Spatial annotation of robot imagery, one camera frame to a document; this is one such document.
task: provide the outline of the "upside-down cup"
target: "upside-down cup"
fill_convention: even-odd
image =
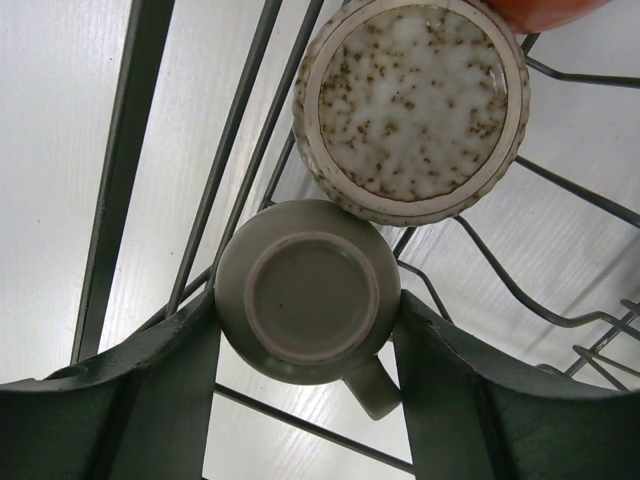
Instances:
[[[529,117],[524,54],[463,0],[355,0],[309,45],[294,133],[315,181],[380,224],[457,215],[506,173]]]

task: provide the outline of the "red object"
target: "red object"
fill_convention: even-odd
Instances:
[[[586,15],[611,0],[485,0],[511,28],[536,33],[559,27]]]

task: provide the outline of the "wire rack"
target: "wire rack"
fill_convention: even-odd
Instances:
[[[116,260],[124,231],[127,209],[131,199],[151,100],[153,98],[160,61],[171,20],[173,4],[173,0],[133,0],[132,2],[116,91],[114,113],[109,132],[107,153],[98,193],[96,216],[83,283],[80,311],[74,337],[72,363],[84,360],[98,352],[111,283],[116,268]],[[311,0],[309,2],[300,30],[291,49],[276,93],[271,101],[268,114],[244,174],[242,184],[233,204],[231,215],[226,223],[215,258],[209,268],[202,272],[191,283],[187,283],[205,231],[207,220],[220,188],[223,174],[227,168],[231,150],[249,97],[251,96],[257,73],[260,69],[265,50],[282,5],[282,0],[266,0],[264,2],[264,7],[260,14],[249,53],[233,97],[231,109],[212,162],[209,177],[202,194],[169,301],[162,309],[146,321],[138,331],[156,325],[167,316],[174,314],[181,303],[201,287],[204,286],[206,291],[213,289],[214,273],[221,254],[238,226],[245,203],[252,191],[258,169],[265,157],[265,152],[271,140],[276,122],[286,104],[288,92],[296,74],[298,64],[304,54],[304,50],[309,42],[323,4],[323,0]],[[640,88],[640,78],[566,73],[544,65],[529,56],[529,52],[538,40],[538,37],[539,34],[528,35],[522,43],[527,65],[531,69],[562,82],[589,83],[618,88]],[[289,131],[270,181],[262,196],[260,210],[274,205],[272,198],[285,166],[287,165],[294,143],[293,132]],[[518,157],[516,162],[532,173],[581,198],[594,207],[602,209],[621,221],[640,229],[640,215],[638,213],[577,185],[569,179],[546,170],[528,159]],[[455,217],[454,220],[475,243],[478,252],[486,258],[495,274],[511,294],[542,320],[563,328],[574,328],[597,321],[606,322],[611,326],[598,341],[588,348],[575,345],[573,350],[577,355],[576,361],[565,371],[560,371],[546,364],[538,365],[540,369],[556,375],[573,377],[585,365],[591,365],[607,382],[621,391],[626,391],[627,387],[606,370],[602,364],[607,364],[640,378],[640,372],[629,366],[622,365],[601,353],[620,333],[624,333],[640,341],[640,331],[630,325],[634,319],[640,316],[639,303],[629,299],[621,300],[621,304],[627,310],[627,313],[622,316],[622,318],[616,318],[599,311],[573,318],[559,315],[536,302],[513,281],[509,272],[492,254],[489,247],[483,242],[482,238],[467,220],[461,216]],[[397,259],[398,266],[416,275],[424,283],[440,315],[445,320],[453,322],[445,304],[438,295],[429,277],[420,269],[401,259],[403,251],[416,231],[417,228],[405,229],[400,240],[395,245],[394,255]],[[223,385],[216,384],[216,393],[338,445],[406,472],[413,473],[413,466],[403,460],[321,428]]]

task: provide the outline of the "ceramic cup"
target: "ceramic cup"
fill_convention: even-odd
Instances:
[[[517,155],[529,77],[474,0],[354,0],[309,45],[293,104],[303,161],[363,219],[423,225],[489,192]]]
[[[343,379],[375,420],[400,404],[377,357],[400,279],[378,231],[331,202],[285,202],[238,230],[215,279],[222,329],[256,370],[287,383]]]

